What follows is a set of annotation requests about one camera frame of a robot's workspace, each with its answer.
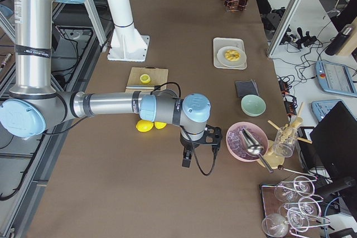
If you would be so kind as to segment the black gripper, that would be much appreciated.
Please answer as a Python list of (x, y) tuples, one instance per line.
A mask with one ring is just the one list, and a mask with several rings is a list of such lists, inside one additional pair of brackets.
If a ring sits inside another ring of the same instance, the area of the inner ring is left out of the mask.
[(200, 145), (199, 141), (203, 141), (206, 129), (199, 134), (192, 134), (185, 128), (181, 128), (180, 142), (184, 146), (182, 166), (190, 167), (192, 155), (195, 154), (195, 149)]

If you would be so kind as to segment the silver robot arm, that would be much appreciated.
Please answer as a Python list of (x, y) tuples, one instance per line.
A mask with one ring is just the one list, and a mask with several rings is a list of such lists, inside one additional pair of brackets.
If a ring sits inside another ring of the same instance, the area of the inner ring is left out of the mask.
[(86, 94), (57, 92), (51, 86), (52, 4), (56, 0), (15, 0), (16, 83), (1, 105), (1, 124), (17, 137), (45, 134), (74, 118), (102, 114), (139, 114), (142, 119), (181, 128), (183, 166), (190, 165), (195, 149), (206, 143), (210, 102), (201, 94), (184, 99), (158, 94)]

